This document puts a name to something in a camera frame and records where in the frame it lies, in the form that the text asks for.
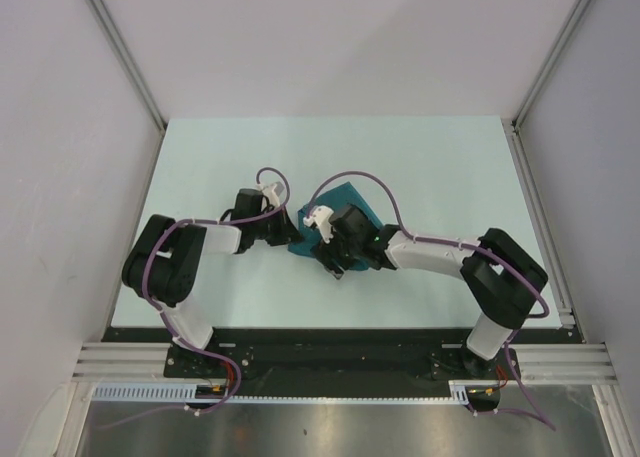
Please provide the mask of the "teal cloth napkin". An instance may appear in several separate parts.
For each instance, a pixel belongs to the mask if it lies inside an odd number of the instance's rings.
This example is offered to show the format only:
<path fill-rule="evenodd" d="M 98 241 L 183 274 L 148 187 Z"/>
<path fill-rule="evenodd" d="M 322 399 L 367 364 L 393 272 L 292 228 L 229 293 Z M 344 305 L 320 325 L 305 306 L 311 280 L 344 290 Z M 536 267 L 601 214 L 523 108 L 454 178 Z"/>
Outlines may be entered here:
<path fill-rule="evenodd" d="M 340 210 L 347 204 L 352 204 L 362 210 L 376 227 L 380 228 L 382 226 L 381 220 L 349 181 L 321 193 L 315 199 L 314 204 L 316 206 L 327 206 L 334 211 Z M 316 230 L 306 227 L 303 223 L 303 218 L 306 216 L 308 206 L 309 204 L 305 204 L 297 211 L 298 231 L 304 240 L 301 243 L 289 244 L 287 250 L 296 256 L 314 259 L 311 249 L 321 240 L 321 236 Z"/>

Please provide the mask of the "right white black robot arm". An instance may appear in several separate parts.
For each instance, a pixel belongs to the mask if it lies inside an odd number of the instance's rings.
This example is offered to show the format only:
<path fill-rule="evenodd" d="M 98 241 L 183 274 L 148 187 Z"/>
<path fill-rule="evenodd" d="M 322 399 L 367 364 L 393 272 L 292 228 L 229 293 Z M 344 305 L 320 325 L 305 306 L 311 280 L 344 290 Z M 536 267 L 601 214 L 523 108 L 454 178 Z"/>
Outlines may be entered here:
<path fill-rule="evenodd" d="M 548 274 L 506 232 L 489 229 L 477 241 L 411 237 L 399 225 L 377 226 L 355 205 L 316 206 L 303 224 L 319 232 L 311 250 L 335 278 L 364 263 L 374 270 L 422 270 L 464 281 L 481 314 L 460 351 L 463 370 L 484 378 L 512 334 L 532 317 Z"/>

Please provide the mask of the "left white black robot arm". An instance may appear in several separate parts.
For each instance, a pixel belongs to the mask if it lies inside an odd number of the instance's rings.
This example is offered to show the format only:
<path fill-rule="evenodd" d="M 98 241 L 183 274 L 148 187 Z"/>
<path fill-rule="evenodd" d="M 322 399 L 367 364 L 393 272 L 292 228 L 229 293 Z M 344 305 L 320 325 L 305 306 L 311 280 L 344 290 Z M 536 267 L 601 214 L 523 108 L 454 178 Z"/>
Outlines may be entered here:
<path fill-rule="evenodd" d="M 192 297 L 201 257 L 243 254 L 260 240 L 272 247 L 301 242 L 284 206 L 284 192 L 281 182 L 243 188 L 215 224 L 178 224 L 154 214 L 127 256 L 123 285 L 154 306 L 175 343 L 191 346 L 185 362 L 199 376 L 214 374 L 221 364 L 220 351 L 209 345 L 213 328 Z"/>

